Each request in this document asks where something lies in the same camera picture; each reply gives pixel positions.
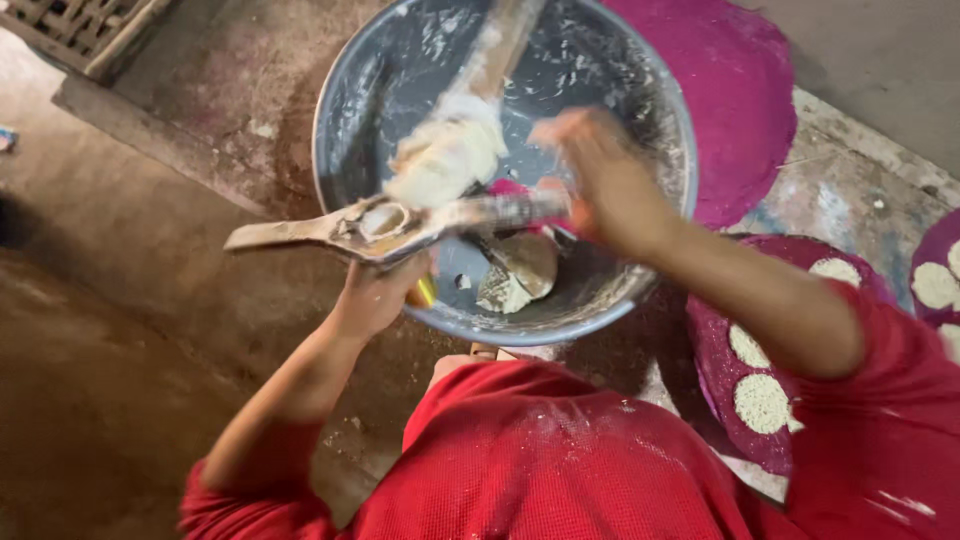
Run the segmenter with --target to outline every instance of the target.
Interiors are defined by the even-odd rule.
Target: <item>person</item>
[[[188,538],[946,538],[960,531],[960,367],[936,333],[852,286],[684,221],[610,116],[538,125],[575,172],[578,226],[742,325],[799,382],[781,510],[683,420],[554,363],[447,356],[403,453],[337,530],[310,455],[357,355],[427,271],[353,264],[336,307],[188,479]]]

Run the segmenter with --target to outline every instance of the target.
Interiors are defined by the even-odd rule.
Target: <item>pink cloth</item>
[[[797,131],[793,67],[772,23],[723,0],[604,0],[666,61],[700,157],[694,217],[733,225],[766,196]]]

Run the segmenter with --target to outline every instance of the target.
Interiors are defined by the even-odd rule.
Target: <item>white dough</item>
[[[951,304],[960,305],[960,283],[945,266],[925,262],[913,273],[914,294],[924,306],[943,309]]]
[[[736,415],[753,431],[768,435],[790,418],[790,403],[783,388],[769,375],[748,375],[733,390]]]
[[[730,325],[730,348],[741,362],[750,367],[770,367],[770,360],[759,344],[740,325]]]
[[[950,246],[950,251],[947,253],[947,264],[949,264],[953,276],[960,280],[960,242]]]
[[[499,123],[428,121],[400,141],[391,163],[396,176],[384,191],[404,205],[436,209],[474,182],[489,182],[506,151]]]
[[[841,258],[821,258],[810,266],[810,274],[860,286],[860,274],[852,264]]]
[[[948,354],[954,362],[960,364],[960,327],[956,325],[943,325],[940,327],[940,335],[950,347]]]

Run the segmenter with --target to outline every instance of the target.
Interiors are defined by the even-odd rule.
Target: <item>concrete floor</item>
[[[3,249],[0,311],[0,538],[176,537],[183,474],[239,393]]]
[[[798,86],[960,178],[960,2],[733,2],[787,35]]]

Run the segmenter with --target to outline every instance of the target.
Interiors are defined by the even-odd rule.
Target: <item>magenta fabric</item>
[[[917,251],[913,252],[913,260],[910,267],[910,282],[913,283],[914,270],[925,262],[936,262],[937,264],[943,264],[949,267],[947,264],[947,253],[950,251],[950,246],[958,240],[960,240],[960,209],[956,209],[945,215],[943,219],[926,231],[924,239],[922,239],[920,245],[917,246]],[[913,288],[910,289],[910,294],[913,294]],[[935,326],[943,324],[942,322],[938,323],[938,321],[946,322],[946,319],[952,320],[951,314],[953,313],[953,309],[950,307],[931,309],[917,300],[916,295],[913,297],[913,306],[917,311],[918,319],[922,319]]]
[[[820,240],[806,236],[757,234],[743,238],[740,243],[766,255],[783,259],[803,270],[808,270],[821,258],[841,258],[856,268],[861,279],[861,290],[870,298],[878,299],[886,305],[896,305],[886,281],[866,260],[844,253]],[[762,435],[747,428],[736,416],[733,390],[744,377],[765,374],[777,379],[787,397],[792,399],[797,396],[793,378],[776,369],[756,369],[741,362],[730,348],[730,320],[700,299],[691,295],[686,311],[689,315],[690,340],[694,347],[700,387],[714,416],[727,430],[734,446],[750,460],[770,473],[790,474],[790,432],[784,427],[776,433]]]
[[[793,67],[773,24],[723,0],[604,0],[684,91],[700,156],[694,217],[717,230],[766,196],[797,131]]]

